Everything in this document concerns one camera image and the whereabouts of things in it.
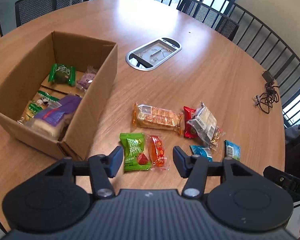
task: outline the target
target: plastic packaging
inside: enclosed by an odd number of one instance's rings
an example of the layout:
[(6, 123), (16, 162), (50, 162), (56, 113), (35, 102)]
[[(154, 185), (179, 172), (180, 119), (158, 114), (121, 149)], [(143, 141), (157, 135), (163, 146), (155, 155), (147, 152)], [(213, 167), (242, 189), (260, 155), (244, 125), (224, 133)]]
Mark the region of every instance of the plastic packaging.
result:
[(151, 169), (168, 170), (168, 159), (165, 156), (162, 140), (156, 135), (147, 135), (146, 143), (149, 150), (152, 166)]
[(200, 155), (206, 157), (209, 162), (212, 162), (212, 155), (209, 147), (202, 147), (198, 145), (190, 145), (190, 149), (193, 154)]
[(18, 122), (24, 124), (25, 122), (33, 118), (38, 112), (40, 112), (43, 109), (46, 109), (49, 105), (58, 105), (58, 101), (59, 98), (53, 97), (48, 93), (39, 90), (34, 96), (34, 99), (28, 102), (26, 109), (24, 110)]
[(193, 119), (187, 122), (197, 132), (199, 138), (210, 148), (216, 149), (218, 141), (225, 134), (217, 126), (217, 120), (209, 109), (201, 102), (201, 107), (195, 111)]
[(80, 102), (80, 97), (68, 94), (58, 101), (59, 106), (48, 106), (38, 112), (25, 125), (58, 139), (63, 128), (70, 123)]
[(240, 146), (225, 140), (225, 157), (232, 157), (235, 160), (240, 161)]
[(181, 118), (182, 113), (180, 115), (177, 115), (171, 110), (158, 108), (154, 106), (137, 105), (136, 103), (134, 104), (134, 127), (136, 127), (138, 124), (141, 127), (174, 130), (181, 135)]
[(185, 137), (186, 138), (197, 138), (197, 132), (196, 130), (189, 125), (187, 122), (194, 117), (195, 109), (189, 108), (187, 106), (183, 107), (183, 110), (185, 112)]
[(149, 170), (151, 162), (144, 154), (145, 138), (142, 133), (121, 133), (120, 141), (124, 148), (124, 170)]
[(68, 84), (75, 86), (75, 68), (67, 67), (63, 64), (53, 64), (50, 70), (48, 82), (57, 84)]
[(76, 87), (86, 92), (96, 74), (97, 70), (94, 69), (92, 66), (88, 66), (85, 74), (82, 76), (82, 78), (80, 78), (80, 80), (76, 82)]

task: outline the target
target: clear plastic wrapper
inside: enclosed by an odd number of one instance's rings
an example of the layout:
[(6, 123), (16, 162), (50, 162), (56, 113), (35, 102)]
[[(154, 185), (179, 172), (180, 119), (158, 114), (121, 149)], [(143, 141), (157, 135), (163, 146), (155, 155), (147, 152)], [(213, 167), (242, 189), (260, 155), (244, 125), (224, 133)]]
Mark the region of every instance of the clear plastic wrapper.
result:
[(76, 82), (76, 87), (86, 92), (90, 84), (92, 83), (94, 77), (96, 76), (96, 74), (97, 74), (97, 70), (94, 69), (92, 66), (88, 66), (87, 71), (84, 73), (82, 78), (80, 78)]
[(197, 132), (199, 138), (210, 148), (216, 149), (218, 141), (224, 136), (224, 131), (217, 126), (217, 120), (210, 110), (201, 103), (195, 111), (193, 119), (187, 122)]
[(165, 155), (161, 137), (157, 135), (146, 135), (146, 144), (152, 162), (151, 169), (168, 170), (168, 158)]
[(29, 101), (18, 123), (24, 124), (33, 118), (38, 112), (46, 109), (49, 105), (58, 104), (59, 98), (53, 97), (48, 93), (39, 90), (33, 100)]
[(137, 103), (134, 104), (134, 127), (136, 127), (138, 124), (141, 127), (174, 130), (181, 135), (181, 118), (182, 113), (177, 115), (171, 110), (148, 105), (137, 105)]
[(63, 128), (72, 120), (80, 102), (80, 97), (68, 94), (58, 101), (58, 105), (50, 105), (41, 110), (25, 125), (58, 139)]

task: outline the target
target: round table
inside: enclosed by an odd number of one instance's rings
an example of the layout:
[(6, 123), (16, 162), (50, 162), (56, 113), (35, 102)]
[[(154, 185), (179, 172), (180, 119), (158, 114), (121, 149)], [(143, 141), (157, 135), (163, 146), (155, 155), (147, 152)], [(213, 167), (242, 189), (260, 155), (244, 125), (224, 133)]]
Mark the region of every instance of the round table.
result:
[[(176, 132), (137, 128), (131, 124), (133, 104), (144, 103), (180, 112), (183, 106), (210, 109), (228, 139), (241, 146), (243, 164), (262, 174), (274, 166), (284, 169), (284, 130), (281, 102), (270, 114), (254, 107), (253, 97), (264, 92), (264, 69), (242, 49), (188, 15), (153, 0), (93, 0), (69, 6), (20, 26), (0, 39), (0, 83), (12, 67), (54, 30), (83, 34), (118, 44), (118, 73), (89, 156), (109, 154), (119, 144), (121, 132), (144, 132), (162, 136), (168, 171), (139, 171), (116, 178), (120, 188), (183, 188), (172, 161), (172, 148), (179, 145), (191, 154), (194, 141)], [(126, 54), (158, 37), (170, 37), (182, 50), (153, 71), (130, 67)], [(224, 155), (223, 142), (212, 153), (214, 161)], [(0, 221), (7, 228), (1, 202), (13, 187), (48, 167), (55, 160), (11, 138), (0, 126)], [(91, 191), (87, 177), (77, 184)], [(208, 178), (206, 192), (219, 184)]]

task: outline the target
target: cardboard box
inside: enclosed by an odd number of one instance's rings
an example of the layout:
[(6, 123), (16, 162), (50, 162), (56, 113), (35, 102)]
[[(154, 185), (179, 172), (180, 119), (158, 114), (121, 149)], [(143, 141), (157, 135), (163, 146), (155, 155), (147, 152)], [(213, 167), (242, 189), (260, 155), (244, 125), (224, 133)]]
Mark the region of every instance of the cardboard box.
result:
[[(0, 125), (16, 139), (54, 158), (84, 159), (117, 74), (117, 58), (114, 42), (63, 32), (49, 34), (24, 56), (0, 85)], [(88, 65), (98, 69), (61, 141), (17, 122), (54, 63), (75, 66), (83, 73)]]

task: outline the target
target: office chair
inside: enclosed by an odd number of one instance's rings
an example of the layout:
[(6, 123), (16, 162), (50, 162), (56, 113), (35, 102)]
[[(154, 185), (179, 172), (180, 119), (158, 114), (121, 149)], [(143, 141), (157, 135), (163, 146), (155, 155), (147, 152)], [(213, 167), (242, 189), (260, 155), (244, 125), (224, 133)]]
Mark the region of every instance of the office chair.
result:
[(88, 0), (19, 0), (15, 3), (17, 27), (52, 11)]
[(197, 0), (182, 0), (177, 9), (204, 23), (231, 41), (239, 28), (236, 22)]

